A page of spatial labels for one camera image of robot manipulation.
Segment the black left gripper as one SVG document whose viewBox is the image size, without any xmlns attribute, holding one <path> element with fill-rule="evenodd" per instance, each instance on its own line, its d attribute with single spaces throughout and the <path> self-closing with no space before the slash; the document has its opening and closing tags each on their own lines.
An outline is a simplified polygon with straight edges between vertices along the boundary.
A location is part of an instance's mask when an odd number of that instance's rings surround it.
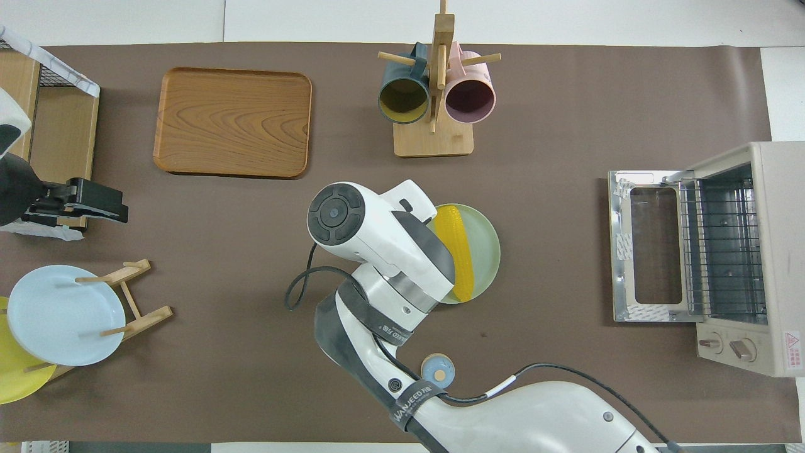
<svg viewBox="0 0 805 453">
<path fill-rule="evenodd" d="M 84 178 L 71 178 L 68 185 L 75 189 L 70 195 L 71 218 L 100 218 L 128 223 L 129 208 L 123 204 L 123 192 Z M 28 208 L 41 198 L 49 198 L 55 189 L 64 192 L 64 183 L 43 182 L 37 177 L 28 161 L 15 154 L 3 155 L 1 160 L 1 226 L 18 219 L 29 221 Z M 112 206 L 110 209 L 92 206 Z"/>
</svg>

